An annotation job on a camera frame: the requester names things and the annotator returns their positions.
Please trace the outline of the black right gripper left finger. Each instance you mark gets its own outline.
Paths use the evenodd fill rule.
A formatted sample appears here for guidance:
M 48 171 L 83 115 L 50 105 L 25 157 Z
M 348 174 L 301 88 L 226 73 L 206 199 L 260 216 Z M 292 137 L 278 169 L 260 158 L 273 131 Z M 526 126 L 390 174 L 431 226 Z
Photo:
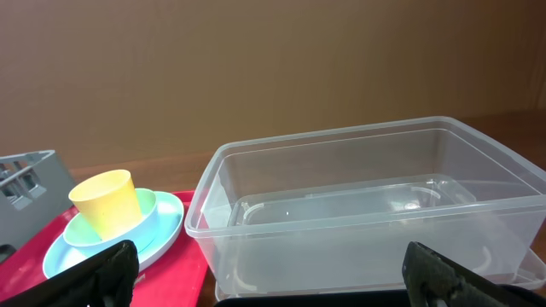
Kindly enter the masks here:
M 2 307 L 129 307 L 139 273 L 135 244 L 123 240 L 23 293 Z

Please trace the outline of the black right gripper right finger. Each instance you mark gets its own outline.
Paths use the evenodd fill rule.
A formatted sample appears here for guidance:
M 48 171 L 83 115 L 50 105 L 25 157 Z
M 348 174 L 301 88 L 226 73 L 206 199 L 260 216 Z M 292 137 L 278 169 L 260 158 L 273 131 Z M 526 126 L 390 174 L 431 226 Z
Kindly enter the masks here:
M 411 241 L 402 275 L 411 306 L 536 307 L 537 295 L 498 286 L 423 244 Z

